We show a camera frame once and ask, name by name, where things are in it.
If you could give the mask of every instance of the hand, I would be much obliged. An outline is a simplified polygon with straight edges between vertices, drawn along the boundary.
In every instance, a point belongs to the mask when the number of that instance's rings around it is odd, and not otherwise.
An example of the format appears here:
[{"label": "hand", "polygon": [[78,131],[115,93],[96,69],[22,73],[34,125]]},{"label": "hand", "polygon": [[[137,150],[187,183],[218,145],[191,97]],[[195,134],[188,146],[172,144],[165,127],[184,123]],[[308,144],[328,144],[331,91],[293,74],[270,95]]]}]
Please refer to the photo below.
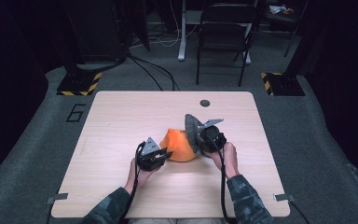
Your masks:
[{"label": "hand", "polygon": [[[222,169],[222,161],[220,159],[219,153],[216,151],[214,153],[207,153],[208,156],[214,161],[216,167],[221,170]],[[224,157],[224,163],[226,166],[226,178],[230,179],[234,175],[239,175],[240,172],[238,171],[238,160],[237,160],[237,149],[232,145],[232,143],[227,142],[220,149],[220,153]]]},{"label": "hand", "polygon": [[[132,193],[133,181],[135,180],[135,163],[136,163],[135,158],[133,158],[131,161],[131,165],[130,165],[129,178],[127,180],[126,186],[124,187],[124,189],[129,194]],[[152,170],[150,172],[140,170],[139,175],[138,175],[138,188],[140,188],[147,181],[147,179],[158,170],[159,170],[159,168],[156,170]]]}]

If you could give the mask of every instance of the table top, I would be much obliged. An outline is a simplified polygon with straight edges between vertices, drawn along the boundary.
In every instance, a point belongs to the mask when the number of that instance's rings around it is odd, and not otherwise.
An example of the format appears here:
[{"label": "table top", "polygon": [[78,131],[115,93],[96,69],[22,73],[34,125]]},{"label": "table top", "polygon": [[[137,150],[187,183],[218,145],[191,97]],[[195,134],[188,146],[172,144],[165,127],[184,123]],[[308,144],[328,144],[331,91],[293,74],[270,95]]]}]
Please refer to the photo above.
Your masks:
[{"label": "table top", "polygon": [[[208,100],[204,107],[200,101]],[[96,94],[78,139],[56,201],[54,217],[83,217],[105,196],[127,181],[130,161],[140,143],[156,143],[169,128],[185,129],[185,115],[216,124],[237,148],[239,171],[258,191],[273,217],[290,213],[255,100],[244,91],[100,91]],[[200,155],[193,161],[166,161],[137,190],[129,218],[223,217],[220,171]],[[235,217],[226,189],[226,208]]]}]

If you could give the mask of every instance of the camouflage sleeve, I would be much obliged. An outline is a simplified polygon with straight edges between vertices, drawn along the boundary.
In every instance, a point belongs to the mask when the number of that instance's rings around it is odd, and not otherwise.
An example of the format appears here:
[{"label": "camouflage sleeve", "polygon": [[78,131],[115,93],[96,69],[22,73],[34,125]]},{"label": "camouflage sleeve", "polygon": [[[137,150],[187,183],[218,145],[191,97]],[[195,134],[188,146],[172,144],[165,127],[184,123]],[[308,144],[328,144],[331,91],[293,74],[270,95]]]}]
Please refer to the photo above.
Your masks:
[{"label": "camouflage sleeve", "polygon": [[130,194],[123,188],[115,190],[98,203],[83,219],[82,224],[117,224],[126,209]]},{"label": "camouflage sleeve", "polygon": [[243,175],[236,175],[227,181],[231,200],[234,203],[235,217],[238,223],[275,223],[271,214],[264,206],[257,191]]}]

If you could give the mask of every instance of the person's left hand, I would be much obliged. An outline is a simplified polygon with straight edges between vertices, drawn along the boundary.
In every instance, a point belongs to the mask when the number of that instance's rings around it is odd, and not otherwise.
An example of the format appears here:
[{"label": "person's left hand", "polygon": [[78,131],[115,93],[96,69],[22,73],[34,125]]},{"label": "person's left hand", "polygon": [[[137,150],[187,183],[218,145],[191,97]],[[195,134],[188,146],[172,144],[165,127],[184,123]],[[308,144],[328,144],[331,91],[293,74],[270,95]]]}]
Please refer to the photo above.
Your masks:
[{"label": "person's left hand", "polygon": [[[156,171],[159,170],[152,170],[150,172],[144,171],[144,170],[140,170],[139,175],[138,175],[138,188],[140,188],[146,181],[147,179],[149,179],[149,177],[155,173]],[[127,180],[127,184],[124,187],[124,189],[131,194],[132,193],[132,189],[133,189],[133,181],[135,180],[135,158],[132,159],[131,161],[131,165],[130,165],[130,172],[129,172],[129,178]]]}]

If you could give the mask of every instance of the gray carpet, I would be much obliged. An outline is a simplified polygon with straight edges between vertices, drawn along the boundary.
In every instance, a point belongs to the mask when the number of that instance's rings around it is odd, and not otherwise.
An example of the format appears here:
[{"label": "gray carpet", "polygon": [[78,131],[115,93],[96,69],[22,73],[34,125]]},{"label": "gray carpet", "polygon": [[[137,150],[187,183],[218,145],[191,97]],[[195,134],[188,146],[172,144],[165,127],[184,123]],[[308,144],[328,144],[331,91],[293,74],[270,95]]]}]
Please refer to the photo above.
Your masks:
[{"label": "gray carpet", "polygon": [[[296,197],[310,223],[358,223],[358,173],[326,130],[323,112],[306,79],[298,76],[306,96],[268,96],[261,72],[283,72],[298,44],[283,58],[288,39],[284,35],[259,33],[251,50],[252,63],[245,68],[237,87],[239,68],[201,68],[195,85],[197,39],[187,41],[186,60],[177,61],[179,43],[164,47],[131,48],[131,54],[170,71],[181,91],[249,91],[256,101],[282,184]],[[86,67],[98,67],[93,64]],[[172,83],[146,67],[161,88]],[[0,166],[0,223],[46,223],[47,197],[56,193],[71,160],[77,138],[90,110],[91,96],[58,96],[56,88],[65,71],[47,73],[49,89],[21,139]],[[130,59],[103,72],[96,91],[159,91],[153,79]],[[65,122],[76,104],[83,110],[79,122]],[[49,223],[77,223],[78,218],[51,218]],[[278,223],[305,223],[291,207],[289,217]]]}]

